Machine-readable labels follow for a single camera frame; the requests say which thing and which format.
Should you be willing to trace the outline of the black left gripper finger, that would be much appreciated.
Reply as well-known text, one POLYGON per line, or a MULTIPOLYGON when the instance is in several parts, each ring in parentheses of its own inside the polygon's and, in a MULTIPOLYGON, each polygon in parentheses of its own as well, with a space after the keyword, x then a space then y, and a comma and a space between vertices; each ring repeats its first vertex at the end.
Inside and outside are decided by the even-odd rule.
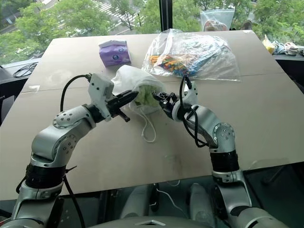
POLYGON ((121 111, 120 109, 118 109, 116 111, 116 115, 120 116, 125 122, 129 122, 130 121, 130 117, 128 117, 123 111, 121 111))
POLYGON ((126 105, 133 101, 138 95, 138 91, 124 91, 116 95, 115 104, 116 105, 126 105))

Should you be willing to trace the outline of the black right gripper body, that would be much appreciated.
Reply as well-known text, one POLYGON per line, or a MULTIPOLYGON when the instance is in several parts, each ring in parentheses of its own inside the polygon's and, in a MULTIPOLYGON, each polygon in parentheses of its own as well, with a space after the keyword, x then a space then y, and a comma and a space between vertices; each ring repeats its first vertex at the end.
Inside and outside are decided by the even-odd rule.
POLYGON ((166 108, 162 109, 172 120, 179 120, 180 96, 174 92, 167 94, 166 108))

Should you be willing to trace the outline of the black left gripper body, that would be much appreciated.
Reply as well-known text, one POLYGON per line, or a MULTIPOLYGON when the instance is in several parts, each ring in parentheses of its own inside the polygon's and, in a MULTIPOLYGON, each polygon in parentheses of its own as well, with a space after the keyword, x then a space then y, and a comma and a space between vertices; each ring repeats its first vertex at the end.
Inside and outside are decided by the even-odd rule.
POLYGON ((120 109, 120 99, 117 96, 112 96, 109 99, 105 100, 106 103, 106 107, 107 110, 110 113, 110 116, 112 118, 116 117, 116 116, 120 116, 121 115, 121 109, 120 109))

